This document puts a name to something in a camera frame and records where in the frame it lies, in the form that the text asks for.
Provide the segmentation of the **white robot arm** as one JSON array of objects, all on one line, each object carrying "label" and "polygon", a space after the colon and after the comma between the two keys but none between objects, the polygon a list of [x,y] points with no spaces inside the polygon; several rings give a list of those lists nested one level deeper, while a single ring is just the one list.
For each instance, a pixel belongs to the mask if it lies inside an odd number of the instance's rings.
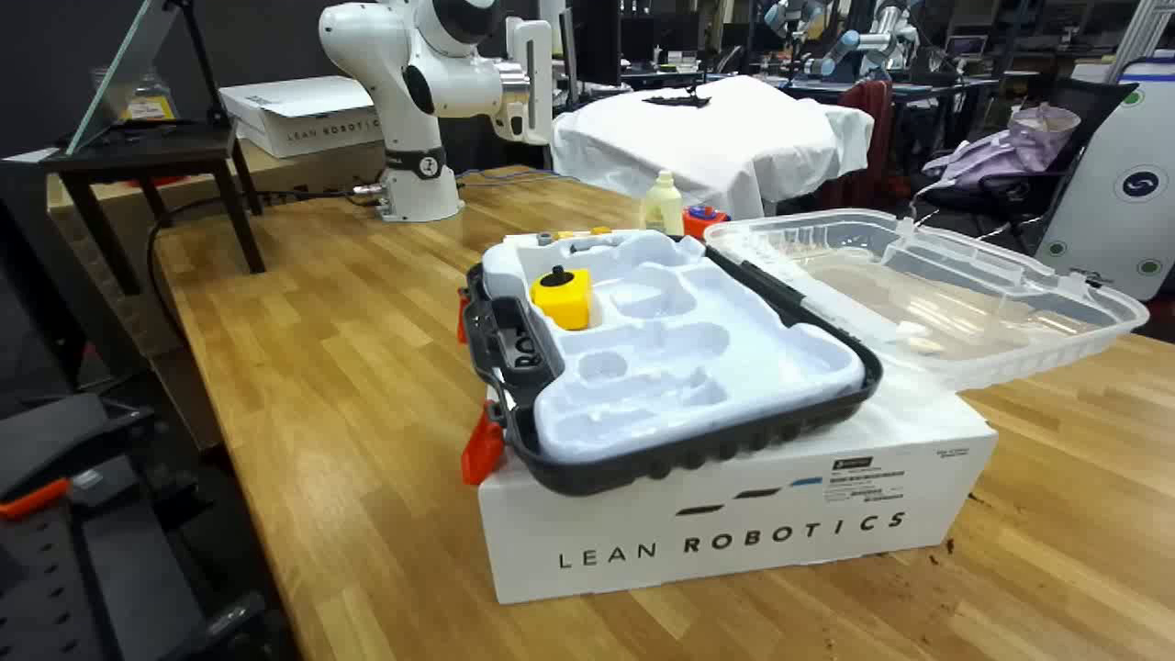
[{"label": "white robot arm", "polygon": [[320,49],[374,101],[381,221],[463,209],[445,116],[483,116],[506,143],[555,134],[552,24],[494,0],[340,0],[320,10]]}]

